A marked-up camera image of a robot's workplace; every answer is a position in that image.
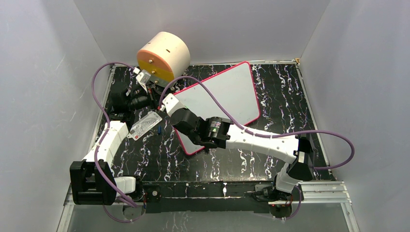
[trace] red-edged board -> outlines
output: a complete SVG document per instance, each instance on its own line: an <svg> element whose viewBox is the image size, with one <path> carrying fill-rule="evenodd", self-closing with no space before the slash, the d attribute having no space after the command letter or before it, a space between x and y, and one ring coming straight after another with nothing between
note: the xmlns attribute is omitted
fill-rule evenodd
<svg viewBox="0 0 410 232"><path fill-rule="evenodd" d="M246 125L261 115L252 70L248 62L230 67L203 80L202 83L239 123ZM228 118L198 84L175 93L175 96L203 119L213 116ZM178 131L176 134L187 155L192 155L204 148L194 145L186 135Z"/></svg>

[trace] gray wall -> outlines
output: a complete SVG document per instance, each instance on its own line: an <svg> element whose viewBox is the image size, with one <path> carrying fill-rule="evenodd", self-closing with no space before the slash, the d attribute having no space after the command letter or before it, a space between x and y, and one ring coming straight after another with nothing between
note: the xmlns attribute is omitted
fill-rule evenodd
<svg viewBox="0 0 410 232"><path fill-rule="evenodd" d="M409 231L410 2L332 0L301 59L320 129L347 135L346 182L361 231ZM349 148L324 137L332 164Z"/></svg>
<svg viewBox="0 0 410 232"><path fill-rule="evenodd" d="M0 231L56 231L106 60L72 0L0 1ZM96 84L102 97L107 72Z"/></svg>
<svg viewBox="0 0 410 232"><path fill-rule="evenodd" d="M192 63L299 58L329 0L74 0L109 61L136 64L158 32L179 36Z"/></svg>

